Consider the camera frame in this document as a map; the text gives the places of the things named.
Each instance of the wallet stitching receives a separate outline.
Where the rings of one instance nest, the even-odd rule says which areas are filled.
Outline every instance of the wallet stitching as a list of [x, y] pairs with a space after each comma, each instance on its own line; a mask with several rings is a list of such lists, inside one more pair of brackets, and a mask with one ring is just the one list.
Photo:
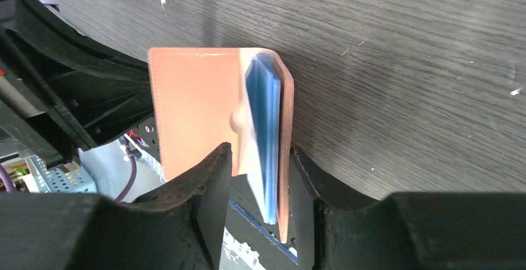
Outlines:
[[[222, 55], [236, 55], [235, 53], [161, 53], [161, 54], [154, 54], [153, 56], [154, 57], [159, 57], [159, 56], [169, 56], [169, 55], [178, 55], [178, 56], [207, 56], [207, 55], [211, 55], [211, 56], [222, 56]], [[153, 83], [156, 83], [157, 82], [157, 61], [155, 60], [152, 60], [151, 62], [151, 70], [153, 72], [153, 82], [152, 82], [152, 86], [154, 85]], [[154, 104], [155, 104], [155, 99], [157, 99], [157, 103], [159, 104], [157, 106], [157, 110], [158, 112], [161, 112], [162, 111], [162, 107], [163, 107], [163, 102], [161, 101], [161, 98], [159, 97], [159, 92], [157, 92], [157, 90], [155, 89], [152, 89], [153, 91], [153, 94], [154, 94]], [[164, 133], [164, 120], [163, 120], [163, 115], [162, 114], [156, 114], [155, 116], [155, 119], [157, 121], [157, 128], [159, 130], [159, 133]], [[159, 143], [159, 149], [161, 149], [161, 164], [163, 166], [163, 177], [164, 179], [166, 180], [166, 175], [164, 173], [164, 170], [165, 169], [169, 169], [169, 164], [167, 163], [167, 161], [162, 161], [163, 160], [163, 157], [162, 157], [162, 153], [166, 153], [166, 147], [167, 147], [167, 143], [169, 143], [169, 141], [158, 141]]]

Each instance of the tabletop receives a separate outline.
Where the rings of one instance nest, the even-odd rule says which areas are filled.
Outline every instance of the tabletop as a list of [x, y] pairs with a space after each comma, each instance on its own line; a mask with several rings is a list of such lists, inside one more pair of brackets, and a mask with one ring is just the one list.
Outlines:
[[110, 47], [264, 47], [293, 142], [372, 197], [526, 190], [526, 0], [59, 0]]

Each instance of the gray wood surface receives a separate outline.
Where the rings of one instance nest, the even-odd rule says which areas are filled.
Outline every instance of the gray wood surface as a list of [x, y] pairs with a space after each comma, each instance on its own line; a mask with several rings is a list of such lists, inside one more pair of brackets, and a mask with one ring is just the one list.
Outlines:
[[526, 0], [59, 0], [96, 40], [266, 47], [296, 82], [293, 141], [380, 198], [526, 190]]

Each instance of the open booklet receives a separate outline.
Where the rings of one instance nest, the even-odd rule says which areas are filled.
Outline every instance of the open booklet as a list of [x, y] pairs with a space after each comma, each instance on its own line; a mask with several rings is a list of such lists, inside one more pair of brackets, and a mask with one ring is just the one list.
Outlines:
[[154, 48], [149, 53], [165, 180], [232, 144], [232, 175], [246, 174], [264, 221], [288, 233], [294, 83], [261, 48]]

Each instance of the black object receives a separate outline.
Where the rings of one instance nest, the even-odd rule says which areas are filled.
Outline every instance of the black object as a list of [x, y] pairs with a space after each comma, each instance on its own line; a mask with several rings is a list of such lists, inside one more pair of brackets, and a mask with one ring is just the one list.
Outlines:
[[78, 34], [38, 0], [0, 0], [0, 69], [17, 91], [1, 91], [0, 126], [48, 167], [153, 115], [147, 63]]
[[224, 143], [131, 204], [2, 192], [2, 268], [218, 269], [231, 172]]
[[290, 224], [300, 269], [526, 269], [526, 195], [403, 192], [371, 199], [299, 148]]

